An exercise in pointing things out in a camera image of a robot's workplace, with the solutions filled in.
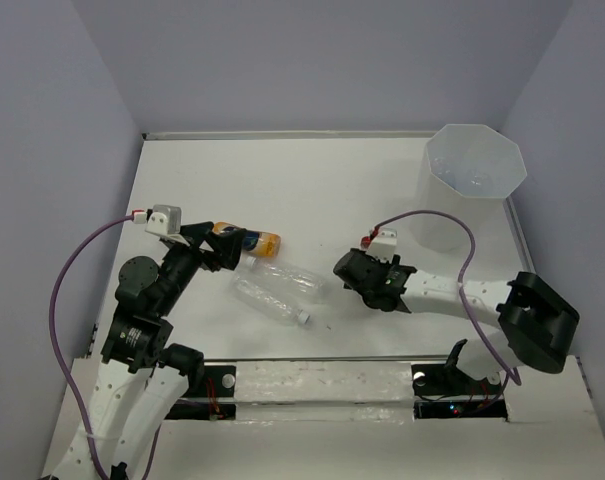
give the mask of small bottle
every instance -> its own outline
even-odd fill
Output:
[[[242,275],[233,280],[231,289],[236,298],[282,324],[305,325],[311,317],[295,300],[276,294]]]
[[[282,261],[246,257],[243,266],[260,283],[290,293],[310,303],[321,303],[326,294],[326,279],[316,273]]]
[[[218,222],[213,226],[213,232],[232,232],[238,228],[240,227],[230,223]],[[281,241],[280,236],[275,233],[247,230],[242,242],[242,250],[256,257],[275,257],[280,250]]]

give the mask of white cup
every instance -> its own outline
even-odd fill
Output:
[[[446,125],[424,148],[416,205],[454,215],[476,233],[525,178],[514,142],[486,125]],[[419,244],[440,252],[469,242],[442,217],[417,215],[409,228]]]

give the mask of white plastic housing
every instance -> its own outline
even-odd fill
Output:
[[[107,473],[111,472],[115,447],[127,417],[153,371],[145,368],[131,374],[128,368],[128,365],[115,361],[101,363],[89,403],[89,418],[98,458]],[[87,434],[81,422],[53,476],[60,480],[99,478],[91,462]]]
[[[366,253],[381,262],[391,263],[397,245],[398,232],[392,228],[381,228],[375,238],[371,240]]]
[[[153,205],[153,212],[146,225],[146,232],[160,238],[189,243],[180,235],[182,209],[171,205]]]
[[[449,213],[477,232],[525,178],[511,140],[486,125],[446,125],[424,148],[417,208]],[[409,228],[418,243],[436,251],[469,241],[459,225],[433,215],[411,218]]]
[[[418,271],[412,274],[405,284],[406,292],[402,300],[412,313],[439,313],[469,321],[462,306],[459,285],[455,278],[432,275]],[[511,287],[506,281],[464,282],[464,293],[479,322],[497,328],[487,335],[491,345],[497,350],[506,364],[513,368],[522,365],[509,347],[506,336],[498,324],[499,313],[496,307],[504,303]],[[474,335],[468,339],[458,358],[458,369],[471,378],[481,380],[502,370],[486,345]]]
[[[124,462],[134,477],[140,457],[171,407],[189,388],[189,380],[174,368],[156,368],[126,421],[114,455],[114,464]]]

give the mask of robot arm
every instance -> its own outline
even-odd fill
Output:
[[[164,317],[198,269],[233,270],[240,260],[246,230],[217,235],[212,222],[181,226],[180,213],[177,207],[156,205],[153,210],[134,215],[135,223],[148,222],[147,232],[159,236],[169,251],[161,266],[149,257],[135,257],[119,273],[115,293],[118,306],[88,407],[93,430],[90,437],[111,479],[127,478],[127,466],[129,472],[135,468],[168,410],[186,392],[189,381],[199,382],[203,375],[200,352],[179,345],[164,349],[173,329]],[[208,249],[201,248],[203,243]],[[100,478],[87,436],[80,424],[51,479]]]
[[[395,230],[381,229],[370,243],[363,241],[364,249],[351,249],[342,257],[333,272],[370,308],[468,320],[457,280],[400,265],[396,244]],[[464,291],[478,321],[498,329],[488,337],[509,367],[562,371],[579,315],[542,279],[520,272],[511,281],[466,281]],[[502,369],[479,339],[466,341],[452,352],[455,367],[473,379]]]

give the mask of purple cable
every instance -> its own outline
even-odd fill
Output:
[[[459,218],[454,217],[453,215],[450,215],[448,213],[440,212],[438,210],[413,210],[411,212],[402,213],[401,215],[397,215],[395,217],[389,218],[388,220],[380,222],[374,227],[374,229],[377,230],[380,227],[383,227],[384,225],[388,225],[389,223],[395,222],[396,220],[400,220],[402,218],[411,217],[413,215],[425,214],[448,218],[449,220],[452,220],[458,225],[460,225],[469,236],[469,240],[471,241],[471,250],[469,251],[469,255],[466,257],[466,260],[462,264],[462,268],[460,268],[460,273],[458,273],[458,284],[460,285],[458,293],[460,294],[462,306],[464,307],[464,311],[469,317],[469,320],[471,320],[473,328],[475,328],[475,331],[482,340],[482,343],[484,343],[489,352],[491,352],[491,355],[493,355],[493,358],[495,358],[495,361],[498,362],[500,364],[500,367],[502,367],[502,369],[506,372],[507,379],[511,378],[511,380],[513,380],[513,383],[515,383],[516,385],[522,385],[522,381],[520,380],[520,374],[517,368],[511,370],[511,368],[507,365],[504,359],[500,356],[498,351],[493,347],[491,341],[487,338],[486,334],[482,330],[480,322],[475,316],[475,313],[473,313],[473,309],[471,308],[471,305],[469,304],[469,301],[466,298],[466,293],[464,292],[464,274],[466,273],[466,269],[469,268],[469,264],[471,263],[471,260],[473,260],[473,256],[475,255],[475,237],[473,236],[473,232],[471,231],[469,226]]]
[[[95,440],[90,436],[93,435],[93,429],[91,428],[91,420],[89,419],[89,412],[84,404],[84,400],[82,399],[82,395],[80,394],[80,390],[78,389],[75,380],[73,380],[73,376],[71,375],[71,369],[64,362],[64,356],[62,355],[62,351],[60,350],[60,344],[58,343],[58,335],[55,330],[55,305],[58,299],[58,293],[60,292],[60,286],[62,285],[62,280],[66,276],[69,268],[75,261],[75,259],[80,255],[82,250],[86,248],[86,246],[95,240],[101,233],[105,232],[111,227],[119,225],[124,222],[128,222],[133,220],[133,215],[127,215],[126,217],[120,218],[118,220],[114,220],[106,225],[98,228],[95,232],[89,235],[86,240],[84,240],[78,248],[71,254],[69,259],[66,261],[62,270],[60,270],[60,274],[58,275],[57,280],[55,281],[55,285],[53,286],[53,292],[51,293],[51,301],[49,302],[49,335],[51,337],[51,346],[53,347],[53,353],[55,354],[55,359],[60,366],[60,370],[62,370],[62,374],[64,378],[66,378],[67,383],[69,384],[69,388],[71,392],[73,392],[73,396],[75,397],[75,401],[78,404],[78,409],[80,410],[80,416],[82,417],[82,424],[84,425],[84,430],[86,430],[87,442],[89,444],[89,452],[91,453],[91,461],[95,466],[95,470],[98,473],[98,476],[102,480],[109,480],[109,474],[106,473],[102,465],[100,465],[100,459],[98,458],[97,448],[95,446]],[[145,472],[145,477],[148,475],[148,472],[151,470],[151,462],[153,461],[153,455],[155,453],[155,445],[157,443],[159,434],[159,429],[155,434],[155,438],[153,439],[153,446],[151,447],[151,454],[149,455],[149,464],[147,465],[147,470]]]
[[[149,473],[151,473],[151,465],[153,465],[153,457],[155,457],[155,448],[158,446],[158,438],[160,437],[160,427],[155,431],[155,435],[153,436],[153,443],[151,444],[151,451],[149,452],[149,460],[146,462],[146,469],[144,470],[144,475],[142,475],[142,480],[146,480],[149,477]]]

